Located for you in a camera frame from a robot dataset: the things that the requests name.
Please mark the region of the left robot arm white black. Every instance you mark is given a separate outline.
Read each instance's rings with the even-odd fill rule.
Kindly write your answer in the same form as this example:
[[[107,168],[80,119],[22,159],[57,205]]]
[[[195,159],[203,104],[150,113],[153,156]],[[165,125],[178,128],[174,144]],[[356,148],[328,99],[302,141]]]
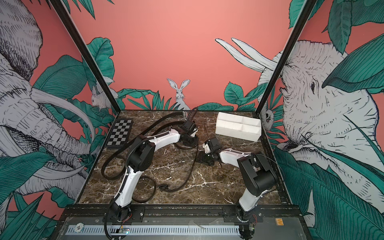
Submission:
[[[181,127],[154,136],[137,137],[125,162],[126,173],[113,200],[112,209],[120,211],[129,207],[136,185],[143,172],[152,164],[157,150],[178,142],[193,146],[198,142],[197,131],[195,122],[187,120]]]

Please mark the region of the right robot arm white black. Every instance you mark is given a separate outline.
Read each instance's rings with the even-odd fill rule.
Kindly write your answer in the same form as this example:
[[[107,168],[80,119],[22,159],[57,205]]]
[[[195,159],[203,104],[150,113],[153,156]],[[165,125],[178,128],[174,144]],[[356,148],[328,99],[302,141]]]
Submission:
[[[261,153],[241,152],[232,148],[222,149],[217,138],[203,143],[205,151],[202,161],[213,164],[215,161],[239,168],[246,189],[239,199],[243,212],[253,210],[262,196],[269,192],[278,181],[267,157]]]

